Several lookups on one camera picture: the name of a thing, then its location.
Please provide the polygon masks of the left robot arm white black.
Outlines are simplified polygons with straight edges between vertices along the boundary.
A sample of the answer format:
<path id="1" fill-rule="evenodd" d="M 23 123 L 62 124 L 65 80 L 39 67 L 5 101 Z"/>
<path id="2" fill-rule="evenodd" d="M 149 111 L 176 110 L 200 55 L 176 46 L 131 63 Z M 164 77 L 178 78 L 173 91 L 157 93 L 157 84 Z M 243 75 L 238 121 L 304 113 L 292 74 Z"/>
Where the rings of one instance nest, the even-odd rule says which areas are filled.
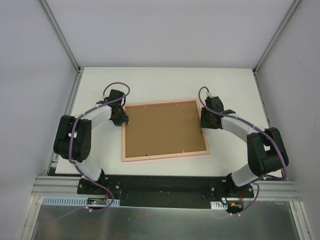
<path id="1" fill-rule="evenodd" d="M 103 170 L 91 156 L 92 131 L 105 121 L 111 121 L 116 127 L 128 124 L 129 117 L 124 110 L 126 97 L 124 92 L 111 89 L 93 108 L 79 116 L 63 115 L 59 121 L 53 152 L 68 160 L 89 181 L 88 188 L 96 195 L 105 191 L 106 183 L 101 179 Z"/>

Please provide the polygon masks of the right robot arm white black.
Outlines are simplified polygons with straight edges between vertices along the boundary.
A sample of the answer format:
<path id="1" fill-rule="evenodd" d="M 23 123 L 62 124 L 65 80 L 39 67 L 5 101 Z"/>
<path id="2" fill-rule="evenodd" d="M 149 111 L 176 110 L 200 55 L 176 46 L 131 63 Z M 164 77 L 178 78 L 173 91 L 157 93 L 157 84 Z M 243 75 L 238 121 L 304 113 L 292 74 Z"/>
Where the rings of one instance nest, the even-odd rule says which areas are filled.
<path id="1" fill-rule="evenodd" d="M 269 173 L 285 169 L 289 158 L 280 131 L 275 128 L 261 128 L 241 118 L 235 111 L 224 109 L 218 96 L 208 95 L 202 102 L 200 127 L 224 130 L 246 143 L 247 163 L 230 173 L 225 192 L 237 197 L 243 186 L 261 178 L 270 178 Z"/>

